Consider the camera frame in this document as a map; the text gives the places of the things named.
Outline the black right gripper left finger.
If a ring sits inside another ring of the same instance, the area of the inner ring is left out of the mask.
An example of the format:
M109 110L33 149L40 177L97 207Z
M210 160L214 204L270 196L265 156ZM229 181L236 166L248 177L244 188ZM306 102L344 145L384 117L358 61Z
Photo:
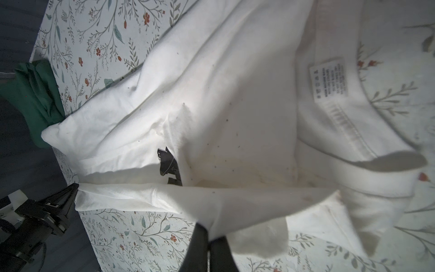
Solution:
M196 223L189 243L188 251L179 272L208 271L208 232Z

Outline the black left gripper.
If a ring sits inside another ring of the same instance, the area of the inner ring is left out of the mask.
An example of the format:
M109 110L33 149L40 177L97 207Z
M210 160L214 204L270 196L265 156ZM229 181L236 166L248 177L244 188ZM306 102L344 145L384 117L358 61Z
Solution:
M42 200L42 203L26 201L17 211L24 221L1 243L1 265L27 265L34 255L46 247L47 239L63 236L66 219L77 196L79 184L73 183Z

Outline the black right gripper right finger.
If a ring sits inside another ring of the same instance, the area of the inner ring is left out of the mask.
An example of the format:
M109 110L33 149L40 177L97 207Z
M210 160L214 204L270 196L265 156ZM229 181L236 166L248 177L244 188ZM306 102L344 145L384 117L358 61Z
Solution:
M209 243L210 272L239 272L225 236Z

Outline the white printed t shirt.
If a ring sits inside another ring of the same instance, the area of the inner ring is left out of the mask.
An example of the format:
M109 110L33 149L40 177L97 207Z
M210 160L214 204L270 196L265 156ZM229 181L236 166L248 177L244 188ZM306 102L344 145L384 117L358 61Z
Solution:
M302 232L371 255L427 162L363 91L363 4L195 3L139 71L42 132L77 210L179 214L242 254Z

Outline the folded dark green t shirt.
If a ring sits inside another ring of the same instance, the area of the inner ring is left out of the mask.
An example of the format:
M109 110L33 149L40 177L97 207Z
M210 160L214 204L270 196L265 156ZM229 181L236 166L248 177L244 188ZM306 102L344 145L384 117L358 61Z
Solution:
M15 78L1 84L1 97L24 117L31 139L39 148L50 148L41 133L65 119L61 95L48 60L20 63Z

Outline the floral patterned table mat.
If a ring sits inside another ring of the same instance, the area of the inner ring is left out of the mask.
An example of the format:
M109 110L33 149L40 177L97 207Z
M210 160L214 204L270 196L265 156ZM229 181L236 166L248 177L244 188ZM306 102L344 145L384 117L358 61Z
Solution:
M31 59L50 61L66 114L123 79L191 1L50 1ZM375 109L427 159L409 209L371 258L303 233L287 250L235 258L242 272L432 272L435 269L435 3L366 1L357 62ZM103 272L175 272L193 225L165 213L79 214Z

